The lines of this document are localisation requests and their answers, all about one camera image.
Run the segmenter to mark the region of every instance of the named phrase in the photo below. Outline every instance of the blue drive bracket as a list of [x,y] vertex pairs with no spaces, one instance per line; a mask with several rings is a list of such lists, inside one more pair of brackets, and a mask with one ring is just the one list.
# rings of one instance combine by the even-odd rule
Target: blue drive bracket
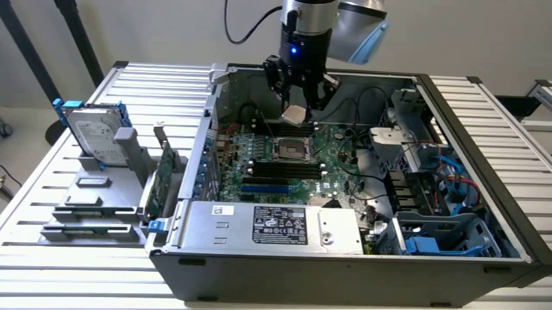
[[53,106],[53,111],[57,114],[57,117],[60,118],[62,124],[68,127],[70,126],[70,122],[67,121],[66,115],[63,114],[63,109],[62,106],[64,105],[64,102],[60,98],[57,98],[53,102],[52,102],[52,106]]
[[123,124],[124,127],[132,127],[132,123],[130,122],[130,118],[128,118],[128,111],[127,111],[127,106],[126,104],[119,101],[118,105],[116,105],[119,112],[120,112],[120,122]]
[[412,237],[406,240],[406,250],[412,255],[475,257],[481,252],[483,247],[479,245],[465,251],[441,251],[434,238]]

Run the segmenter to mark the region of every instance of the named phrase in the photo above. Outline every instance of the blue tab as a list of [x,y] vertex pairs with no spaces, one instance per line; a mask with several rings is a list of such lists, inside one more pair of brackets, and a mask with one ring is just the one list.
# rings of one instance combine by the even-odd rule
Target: blue tab
[[412,237],[406,240],[406,250],[410,254],[438,255],[438,245],[434,238]]
[[63,106],[63,100],[60,98],[57,98],[53,102],[52,102],[52,106],[53,106],[53,111],[57,114],[57,117],[60,118],[62,124],[68,127],[70,123],[67,122],[66,119],[66,115],[63,115],[63,110],[62,110],[62,106]]
[[82,100],[67,100],[64,105],[62,106],[64,109],[79,109],[83,106]]
[[162,233],[164,232],[164,222],[163,221],[151,221],[147,226],[147,231],[150,233]]
[[123,126],[132,127],[132,123],[130,122],[130,118],[128,118],[128,111],[127,111],[126,104],[122,101],[119,101],[116,107],[119,108],[120,122],[123,123]]

